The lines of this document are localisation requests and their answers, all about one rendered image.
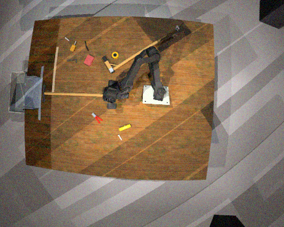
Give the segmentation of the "red rectangular block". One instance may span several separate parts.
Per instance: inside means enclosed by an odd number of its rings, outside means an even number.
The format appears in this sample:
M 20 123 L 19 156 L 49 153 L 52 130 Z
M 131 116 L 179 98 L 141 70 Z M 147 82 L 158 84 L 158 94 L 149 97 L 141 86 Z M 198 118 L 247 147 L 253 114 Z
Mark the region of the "red rectangular block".
M 93 62 L 93 60 L 94 60 L 94 57 L 88 55 L 88 56 L 86 57 L 84 63 L 85 63 L 86 65 L 90 66 L 90 64 Z

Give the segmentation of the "yellow ring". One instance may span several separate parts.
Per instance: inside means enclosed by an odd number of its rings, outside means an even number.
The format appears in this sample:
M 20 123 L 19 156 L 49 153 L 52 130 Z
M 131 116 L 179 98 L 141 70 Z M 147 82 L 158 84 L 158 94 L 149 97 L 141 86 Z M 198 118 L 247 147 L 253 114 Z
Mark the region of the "yellow ring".
M 117 53 L 117 52 L 113 52 L 113 53 L 112 53 L 112 57 L 113 57 L 114 59 L 117 59 L 117 58 L 118 58 L 118 53 Z

